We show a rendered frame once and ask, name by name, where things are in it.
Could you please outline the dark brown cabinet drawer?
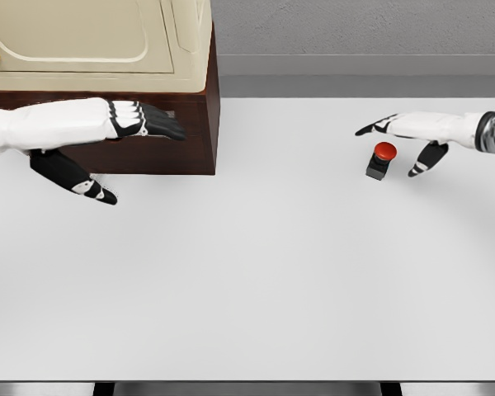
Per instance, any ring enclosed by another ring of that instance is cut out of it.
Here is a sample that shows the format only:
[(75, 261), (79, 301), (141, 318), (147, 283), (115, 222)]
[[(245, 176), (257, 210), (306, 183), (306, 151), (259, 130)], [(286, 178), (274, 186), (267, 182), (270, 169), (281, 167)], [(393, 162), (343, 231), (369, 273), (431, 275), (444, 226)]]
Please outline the dark brown cabinet drawer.
[(196, 94), (136, 92), (0, 91), (0, 109), (73, 99), (103, 97), (111, 101), (139, 101), (165, 111), (186, 132), (183, 141), (166, 137), (132, 136), (59, 151), (91, 173), (152, 175), (214, 175), (219, 136), (219, 94), (205, 89)]

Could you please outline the cream and brown cabinet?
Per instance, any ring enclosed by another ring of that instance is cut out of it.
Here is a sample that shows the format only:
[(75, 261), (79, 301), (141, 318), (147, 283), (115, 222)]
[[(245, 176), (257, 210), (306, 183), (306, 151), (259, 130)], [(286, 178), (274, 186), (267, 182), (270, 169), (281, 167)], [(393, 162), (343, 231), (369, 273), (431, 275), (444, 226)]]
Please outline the cream and brown cabinet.
[(0, 91), (219, 94), (210, 0), (0, 0)]

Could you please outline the red button switch black base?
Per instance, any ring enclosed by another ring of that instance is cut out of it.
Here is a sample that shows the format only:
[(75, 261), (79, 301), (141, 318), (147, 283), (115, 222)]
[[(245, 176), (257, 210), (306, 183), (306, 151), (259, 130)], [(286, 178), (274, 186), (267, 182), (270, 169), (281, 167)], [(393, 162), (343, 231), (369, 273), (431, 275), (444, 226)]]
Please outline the red button switch black base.
[(376, 144), (365, 170), (366, 176), (382, 181), (389, 170), (391, 161), (396, 156), (397, 149), (393, 144), (388, 142)]

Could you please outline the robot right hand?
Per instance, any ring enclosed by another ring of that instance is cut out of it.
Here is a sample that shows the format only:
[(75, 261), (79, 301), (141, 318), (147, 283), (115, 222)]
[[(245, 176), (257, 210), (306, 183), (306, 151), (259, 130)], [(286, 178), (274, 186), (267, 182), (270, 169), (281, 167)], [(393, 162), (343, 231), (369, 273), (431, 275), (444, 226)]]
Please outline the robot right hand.
[(434, 168), (448, 153), (450, 132), (446, 123), (453, 119), (453, 116), (432, 112), (398, 113), (359, 129), (355, 136), (377, 132), (403, 139), (427, 141), (427, 145), (408, 171), (409, 177), (416, 177)]

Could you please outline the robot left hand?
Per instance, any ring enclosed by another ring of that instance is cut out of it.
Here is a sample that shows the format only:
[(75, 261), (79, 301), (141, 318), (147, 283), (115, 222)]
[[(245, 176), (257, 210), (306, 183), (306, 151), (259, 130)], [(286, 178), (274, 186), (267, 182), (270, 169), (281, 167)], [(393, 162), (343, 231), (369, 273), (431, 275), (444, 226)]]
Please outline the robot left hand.
[(67, 191), (108, 205), (115, 205), (117, 197), (60, 148), (132, 136), (186, 138), (186, 131), (166, 111), (139, 101), (103, 98), (30, 106), (21, 127), (27, 131), (32, 170)]

